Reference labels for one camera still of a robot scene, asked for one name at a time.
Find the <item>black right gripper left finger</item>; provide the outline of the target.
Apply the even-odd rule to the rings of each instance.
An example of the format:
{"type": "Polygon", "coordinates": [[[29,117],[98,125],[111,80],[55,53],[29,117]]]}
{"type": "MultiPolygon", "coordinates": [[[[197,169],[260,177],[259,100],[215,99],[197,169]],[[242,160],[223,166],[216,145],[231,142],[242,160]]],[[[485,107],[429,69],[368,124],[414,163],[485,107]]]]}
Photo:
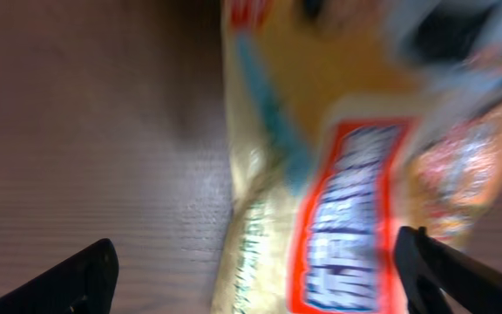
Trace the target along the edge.
{"type": "Polygon", "coordinates": [[[118,277],[116,250],[103,238],[0,297],[0,314],[109,314],[118,277]]]}

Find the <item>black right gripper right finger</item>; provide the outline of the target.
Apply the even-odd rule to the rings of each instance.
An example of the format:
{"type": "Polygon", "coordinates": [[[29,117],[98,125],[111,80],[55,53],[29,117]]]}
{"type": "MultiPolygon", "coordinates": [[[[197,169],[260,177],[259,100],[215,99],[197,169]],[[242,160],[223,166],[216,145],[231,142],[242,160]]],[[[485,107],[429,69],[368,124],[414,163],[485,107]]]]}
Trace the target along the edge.
{"type": "Polygon", "coordinates": [[[410,313],[452,314],[445,295],[474,314],[502,313],[502,273],[427,236],[425,227],[399,229],[394,261],[410,313]]]}

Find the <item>yellow snack bag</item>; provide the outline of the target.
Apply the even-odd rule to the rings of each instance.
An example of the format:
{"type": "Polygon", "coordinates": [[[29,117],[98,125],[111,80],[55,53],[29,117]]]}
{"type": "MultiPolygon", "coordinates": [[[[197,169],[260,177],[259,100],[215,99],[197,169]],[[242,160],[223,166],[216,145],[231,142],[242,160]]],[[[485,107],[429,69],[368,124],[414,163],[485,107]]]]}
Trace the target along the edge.
{"type": "Polygon", "coordinates": [[[403,226],[502,188],[502,0],[222,5],[234,213],[214,313],[408,313],[403,226]]]}

